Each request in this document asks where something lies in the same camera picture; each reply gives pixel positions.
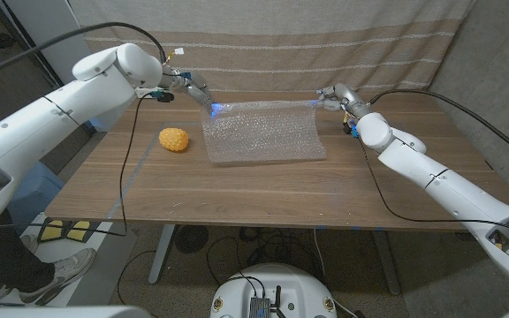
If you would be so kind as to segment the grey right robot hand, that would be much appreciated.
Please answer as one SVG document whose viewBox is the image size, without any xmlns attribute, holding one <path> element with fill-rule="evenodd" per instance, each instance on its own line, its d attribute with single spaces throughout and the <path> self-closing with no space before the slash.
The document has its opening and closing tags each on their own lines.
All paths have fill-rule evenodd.
<svg viewBox="0 0 509 318">
<path fill-rule="evenodd" d="M 369 106 L 357 93 L 344 84 L 338 83 L 332 87 L 317 89 L 316 103 L 329 111 L 346 111 L 354 117 L 363 117 L 369 114 Z"/>
</svg>

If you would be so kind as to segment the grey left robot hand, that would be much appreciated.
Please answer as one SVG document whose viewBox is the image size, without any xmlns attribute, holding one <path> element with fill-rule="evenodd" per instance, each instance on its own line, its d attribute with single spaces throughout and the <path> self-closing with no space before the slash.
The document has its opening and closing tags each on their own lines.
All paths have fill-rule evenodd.
<svg viewBox="0 0 509 318">
<path fill-rule="evenodd" d="M 213 113 L 215 102 L 209 91 L 207 81 L 195 71 L 180 72 L 175 77 L 175 90 L 191 96 L 209 115 Z"/>
</svg>

